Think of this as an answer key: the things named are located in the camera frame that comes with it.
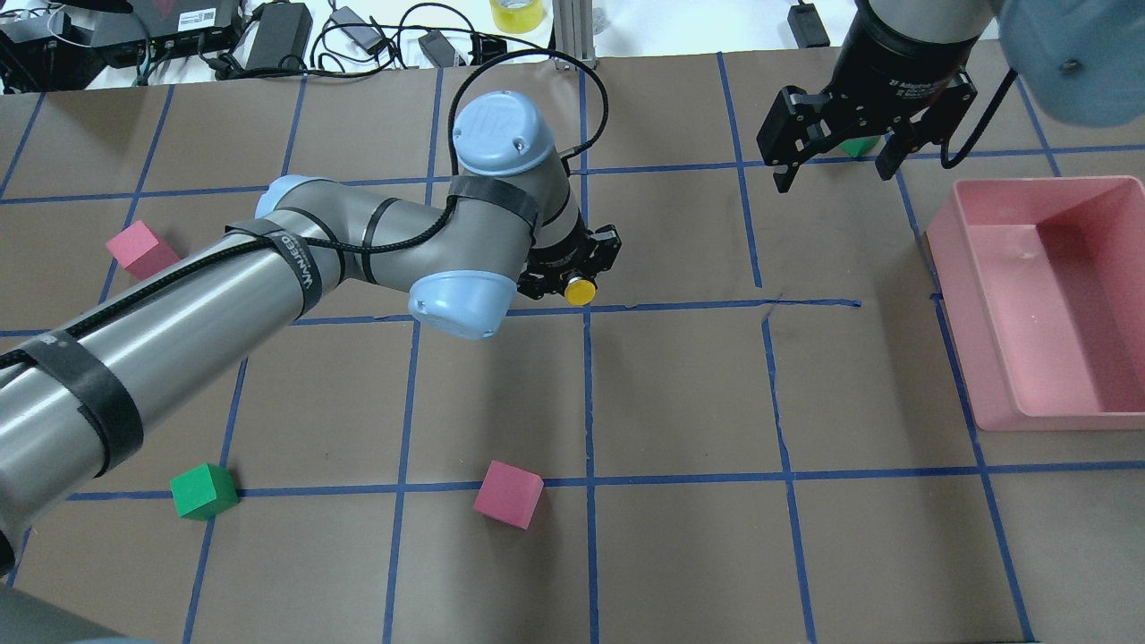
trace yellow button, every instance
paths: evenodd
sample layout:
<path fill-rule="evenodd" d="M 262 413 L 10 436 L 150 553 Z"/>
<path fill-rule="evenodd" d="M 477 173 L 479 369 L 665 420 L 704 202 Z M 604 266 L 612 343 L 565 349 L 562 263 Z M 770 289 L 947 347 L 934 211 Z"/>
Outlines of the yellow button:
<path fill-rule="evenodd" d="M 591 280 L 578 278 L 564 286 L 564 299 L 572 306 L 584 306 L 597 297 L 597 285 Z"/>

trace black strap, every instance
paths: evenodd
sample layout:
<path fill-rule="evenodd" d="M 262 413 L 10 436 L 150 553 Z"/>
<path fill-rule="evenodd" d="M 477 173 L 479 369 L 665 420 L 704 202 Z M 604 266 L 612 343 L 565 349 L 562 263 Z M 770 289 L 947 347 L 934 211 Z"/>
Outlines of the black strap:
<path fill-rule="evenodd" d="M 540 206 L 536 199 L 516 186 L 492 176 L 455 176 L 449 182 L 449 194 L 500 206 L 528 223 L 529 233 L 537 227 L 537 219 L 540 218 Z"/>
<path fill-rule="evenodd" d="M 287 210 L 290 212 L 297 212 L 298 214 L 301 214 L 302 217 L 309 219 L 310 223 L 314 223 L 323 233 L 325 233 L 326 238 L 330 239 L 331 242 L 341 241 L 338 238 L 338 235 L 334 235 L 334 230 L 330 226 L 326 226 L 326 222 L 323 221 L 322 218 L 319 218 L 318 215 L 314 214 L 310 211 L 306 211 L 294 206 L 278 206 L 277 210 Z M 338 283 L 341 284 L 342 282 L 346 281 L 346 253 L 337 249 L 332 250 L 334 250 L 334 252 L 338 253 Z"/>
<path fill-rule="evenodd" d="M 132 394 L 79 340 L 66 331 L 52 331 L 19 348 L 79 400 L 79 413 L 103 443 L 103 466 L 96 477 L 123 463 L 143 445 L 143 421 Z"/>
<path fill-rule="evenodd" d="M 381 215 L 386 212 L 386 209 L 397 203 L 397 197 L 387 197 L 384 202 L 378 204 L 378 207 L 373 209 L 373 214 L 370 215 L 370 221 L 365 225 L 365 233 L 362 234 L 362 245 L 370 246 L 373 245 L 373 233 L 378 229 L 378 223 L 381 222 Z M 371 284 L 377 284 L 378 281 L 373 278 L 373 262 L 370 261 L 372 258 L 368 253 L 362 253 L 362 273 L 365 274 L 365 281 Z"/>
<path fill-rule="evenodd" d="M 266 219 L 231 223 L 227 227 L 227 233 L 245 233 L 254 237 L 266 237 L 275 243 L 275 249 L 294 270 L 298 285 L 302 289 L 302 312 L 298 314 L 299 317 L 306 315 L 322 299 L 322 274 L 318 273 L 318 265 L 310 254 L 310 246 L 302 237 Z"/>

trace metal post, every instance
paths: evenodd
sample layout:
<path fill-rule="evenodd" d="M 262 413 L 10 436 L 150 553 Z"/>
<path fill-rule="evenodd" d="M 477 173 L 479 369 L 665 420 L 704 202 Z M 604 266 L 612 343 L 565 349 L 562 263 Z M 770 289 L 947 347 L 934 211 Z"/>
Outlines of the metal post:
<path fill-rule="evenodd" d="M 592 0 L 553 0 L 553 33 L 556 49 L 597 66 L 597 48 L 592 44 Z M 556 69 L 570 70 L 572 65 L 555 61 Z"/>

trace green cube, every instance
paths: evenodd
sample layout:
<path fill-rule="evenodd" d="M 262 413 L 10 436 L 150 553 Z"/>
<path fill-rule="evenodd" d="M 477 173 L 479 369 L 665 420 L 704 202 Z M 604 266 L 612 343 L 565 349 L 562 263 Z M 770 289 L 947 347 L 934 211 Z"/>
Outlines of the green cube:
<path fill-rule="evenodd" d="M 859 158 L 870 151 L 878 143 L 878 136 L 863 136 L 862 139 L 847 139 L 839 143 L 843 151 L 854 158 Z"/>
<path fill-rule="evenodd" d="M 230 472 L 211 463 L 171 479 L 171 494 L 175 497 L 179 516 L 197 521 L 205 521 L 238 503 Z"/>

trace sticker label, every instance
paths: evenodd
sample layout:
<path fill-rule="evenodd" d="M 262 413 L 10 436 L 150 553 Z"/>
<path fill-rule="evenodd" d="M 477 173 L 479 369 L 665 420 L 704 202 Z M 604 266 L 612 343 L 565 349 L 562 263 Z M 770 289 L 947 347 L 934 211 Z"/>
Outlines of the sticker label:
<path fill-rule="evenodd" d="M 196 9 L 179 14 L 179 31 L 203 29 L 214 26 L 214 16 L 218 9 Z"/>

